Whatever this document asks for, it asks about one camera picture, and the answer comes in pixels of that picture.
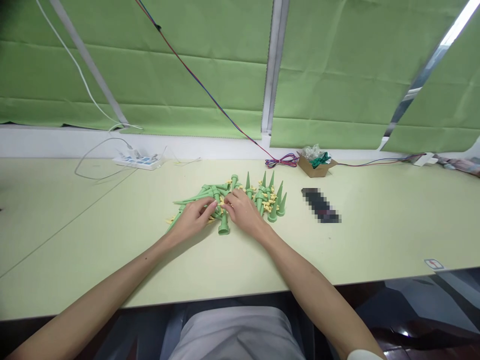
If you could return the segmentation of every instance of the finger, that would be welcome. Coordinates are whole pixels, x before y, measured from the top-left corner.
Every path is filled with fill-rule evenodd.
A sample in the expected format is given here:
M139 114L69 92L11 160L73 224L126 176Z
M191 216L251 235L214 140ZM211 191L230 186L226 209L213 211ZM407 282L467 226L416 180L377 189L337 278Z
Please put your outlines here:
M215 201L215 199L213 197L210 197L210 196L207 196L207 197L203 197L201 199L198 199L194 202L191 202L190 204L190 207L191 208L194 208L196 211L200 212L200 210L202 210L202 208L205 206L205 205L210 205L211 203L213 203Z
M238 197L236 197L234 194L229 193L225 198L223 199L224 204L232 204L233 206L238 206L240 204L240 200Z
M205 224L209 221L210 215L212 215L217 208L217 202L214 200L207 207L204 207L203 213L200 215L199 219Z
M246 196L247 194L245 194L245 192L243 190L240 190L240 189L233 189L233 191L231 192L231 194L233 194L236 198L238 199L241 199L242 197Z
M220 205L222 209L226 210L228 214L230 215L230 219L235 222L237 220L237 216L235 214L235 209L232 207L232 205L229 204L222 204Z

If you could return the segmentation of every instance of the white sleeve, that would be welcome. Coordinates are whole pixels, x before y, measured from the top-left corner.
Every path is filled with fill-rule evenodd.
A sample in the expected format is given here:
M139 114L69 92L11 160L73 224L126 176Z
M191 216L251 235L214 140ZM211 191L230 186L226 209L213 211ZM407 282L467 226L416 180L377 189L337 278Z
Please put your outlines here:
M378 355L367 350L353 350L346 360L383 360Z

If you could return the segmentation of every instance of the hand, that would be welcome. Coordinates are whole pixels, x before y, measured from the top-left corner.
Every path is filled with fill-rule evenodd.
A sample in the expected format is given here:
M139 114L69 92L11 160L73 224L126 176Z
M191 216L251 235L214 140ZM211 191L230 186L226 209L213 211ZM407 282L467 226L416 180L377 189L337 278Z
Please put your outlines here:
M228 211L231 220L244 232L256 240L268 229L269 225L260 216L252 199L240 189L234 189L225 196L223 209Z
M189 202L175 225L167 233L168 236L179 243L191 238L207 226L209 217L215 212L216 207L217 202L213 197L204 197Z

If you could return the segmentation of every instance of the green roller blind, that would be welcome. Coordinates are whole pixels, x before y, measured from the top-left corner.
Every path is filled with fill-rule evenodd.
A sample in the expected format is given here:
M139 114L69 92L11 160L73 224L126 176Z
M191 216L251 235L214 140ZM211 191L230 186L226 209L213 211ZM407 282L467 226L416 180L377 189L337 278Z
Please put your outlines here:
M291 1L271 145L376 149L465 3Z
M480 11L400 118L384 151L461 152L480 136Z
M130 124L142 133L242 138L134 0L62 0ZM272 1L145 0L187 66L258 139ZM125 129L125 132L136 132Z
M99 106L115 114L70 36L46 0L42 5L70 48ZM114 123L92 103L70 56L35 1L0 2L0 124L109 129Z

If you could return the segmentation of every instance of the forearm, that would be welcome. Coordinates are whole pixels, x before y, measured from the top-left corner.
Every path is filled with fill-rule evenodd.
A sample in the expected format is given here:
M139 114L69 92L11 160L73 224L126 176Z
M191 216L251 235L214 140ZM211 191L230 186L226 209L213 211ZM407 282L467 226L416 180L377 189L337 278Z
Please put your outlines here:
M174 246L162 238L42 327L7 359L73 359Z
M273 259L296 300L341 359L356 349L385 358L374 337L335 287L270 227L257 239Z

